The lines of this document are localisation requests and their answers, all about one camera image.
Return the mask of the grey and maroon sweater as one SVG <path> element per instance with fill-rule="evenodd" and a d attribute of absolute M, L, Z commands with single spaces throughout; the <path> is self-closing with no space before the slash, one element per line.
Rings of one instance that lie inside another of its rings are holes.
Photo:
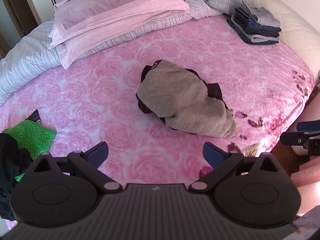
<path fill-rule="evenodd" d="M 218 83 L 165 60 L 144 67 L 136 92 L 139 109 L 171 129 L 216 138 L 233 137 L 236 123 Z"/>

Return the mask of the green knit sweater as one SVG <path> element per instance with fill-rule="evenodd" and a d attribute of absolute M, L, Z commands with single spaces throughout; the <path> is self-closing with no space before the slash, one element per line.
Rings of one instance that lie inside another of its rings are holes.
<path fill-rule="evenodd" d="M 16 139 L 18 148 L 27 149 L 33 161 L 50 149 L 56 137 L 54 130 L 30 120 L 22 121 L 12 128 L 5 129 L 2 133 L 7 133 Z"/>

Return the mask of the pink floral bed blanket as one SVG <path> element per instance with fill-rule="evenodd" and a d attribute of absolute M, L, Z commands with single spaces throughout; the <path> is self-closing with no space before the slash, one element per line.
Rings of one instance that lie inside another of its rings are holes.
<path fill-rule="evenodd" d="M 10 193 L 5 239 L 282 239 L 300 194 L 270 153 L 315 85 L 283 43 L 191 20 L 54 67 L 1 108 L 51 135 Z"/>

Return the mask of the black garment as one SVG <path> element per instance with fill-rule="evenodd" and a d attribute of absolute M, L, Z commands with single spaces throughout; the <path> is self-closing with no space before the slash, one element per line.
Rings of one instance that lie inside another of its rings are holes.
<path fill-rule="evenodd" d="M 10 196 L 17 185 L 16 177 L 22 175 L 32 164 L 29 151 L 18 148 L 16 139 L 7 133 L 1 133 L 1 218 L 14 221 L 10 206 Z"/>

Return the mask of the folded clothes stack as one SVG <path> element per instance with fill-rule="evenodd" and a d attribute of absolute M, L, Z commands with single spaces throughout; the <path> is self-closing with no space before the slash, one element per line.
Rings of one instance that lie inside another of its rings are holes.
<path fill-rule="evenodd" d="M 242 1 L 227 23 L 239 37 L 250 45 L 272 45 L 279 42 L 280 21 L 264 7 L 254 7 Z"/>

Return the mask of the striped white duvet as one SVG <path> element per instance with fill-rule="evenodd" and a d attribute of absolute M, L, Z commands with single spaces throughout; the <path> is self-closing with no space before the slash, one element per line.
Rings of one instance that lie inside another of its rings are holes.
<path fill-rule="evenodd" d="M 23 37 L 1 60 L 1 103 L 48 69 L 151 31 L 219 15 L 207 0 L 63 0 L 54 18 Z"/>

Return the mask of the cream padded headboard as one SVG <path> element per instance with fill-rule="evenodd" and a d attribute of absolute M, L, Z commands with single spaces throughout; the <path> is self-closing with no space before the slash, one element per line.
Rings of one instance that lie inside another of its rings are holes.
<path fill-rule="evenodd" d="M 281 23 L 281 42 L 288 45 L 310 68 L 319 83 L 319 33 L 280 0 L 252 0 L 255 7 L 265 7 Z"/>

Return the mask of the pink pillow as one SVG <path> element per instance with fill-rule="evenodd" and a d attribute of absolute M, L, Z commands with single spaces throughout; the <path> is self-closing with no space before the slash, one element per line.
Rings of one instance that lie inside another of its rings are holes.
<path fill-rule="evenodd" d="M 54 5 L 49 37 L 67 69 L 90 49 L 153 20 L 189 11 L 186 0 L 63 0 Z"/>

